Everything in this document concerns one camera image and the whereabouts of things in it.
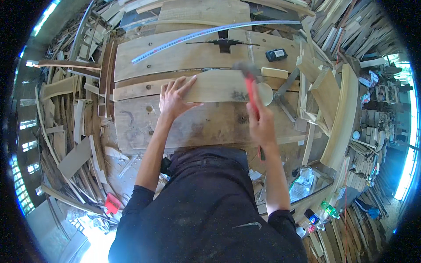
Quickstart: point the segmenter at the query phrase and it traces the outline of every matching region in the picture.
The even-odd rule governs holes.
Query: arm
[[[290,210],[290,196],[275,137],[273,112],[262,104],[255,83],[253,95],[258,113],[254,111],[250,102],[247,103],[250,136],[262,147],[266,155],[266,208],[270,215],[277,210]]]
[[[161,115],[158,118],[157,126],[146,148],[145,155],[142,158],[142,163],[135,181],[135,185],[143,186],[153,192],[155,192],[158,185],[165,143],[174,120],[185,111],[203,105],[203,103],[185,103],[182,100],[184,94],[186,94],[196,81],[196,76],[183,85],[185,80],[186,77],[180,77],[161,87],[159,102]]]

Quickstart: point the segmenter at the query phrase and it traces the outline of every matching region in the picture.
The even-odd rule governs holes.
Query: green bottle
[[[341,217],[339,216],[338,212],[336,211],[336,209],[334,207],[332,207],[328,202],[323,201],[320,206],[332,217],[336,218],[336,219],[340,219]]]

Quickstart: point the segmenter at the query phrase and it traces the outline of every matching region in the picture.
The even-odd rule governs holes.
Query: tape measure
[[[247,26],[257,26],[257,25],[268,25],[268,24],[300,24],[300,21],[292,21],[292,20],[266,20],[266,21],[253,21],[253,22],[244,22],[244,23],[237,23],[237,24],[231,24],[231,25],[225,25],[225,26],[220,26],[220,27],[213,27],[213,28],[209,28],[209,29],[205,29],[199,32],[195,32],[183,37],[179,37],[173,41],[170,41],[166,44],[160,45],[157,48],[151,49],[146,53],[141,54],[140,56],[138,56],[137,58],[133,59],[131,62],[132,64],[137,64],[139,62],[141,62],[142,60],[160,52],[163,51],[164,49],[170,48],[174,45],[177,45],[181,42],[193,39],[193,38],[197,38],[200,36],[204,36],[210,33],[215,33],[215,32],[219,32],[222,30],[227,30],[227,29],[233,29],[233,28],[238,28],[238,27],[247,27]]]

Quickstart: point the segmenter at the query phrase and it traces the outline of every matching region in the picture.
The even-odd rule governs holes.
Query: hand
[[[172,122],[189,109],[204,104],[199,102],[186,103],[183,101],[183,96],[190,90],[196,79],[197,77],[195,75],[183,85],[186,80],[186,77],[183,76],[175,81],[170,81],[168,84],[162,85],[159,101],[161,116],[168,118],[168,120]]]
[[[253,82],[252,91],[258,112],[252,107],[251,102],[246,104],[249,115],[250,136],[266,151],[274,146],[277,148],[275,124],[273,112],[262,104],[257,89],[256,82]]]

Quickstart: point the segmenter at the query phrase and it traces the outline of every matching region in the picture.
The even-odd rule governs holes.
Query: black shirt
[[[153,191],[134,186],[109,261],[307,262],[289,211],[275,211],[268,223],[259,215],[247,157],[236,151],[177,156],[155,200]]]

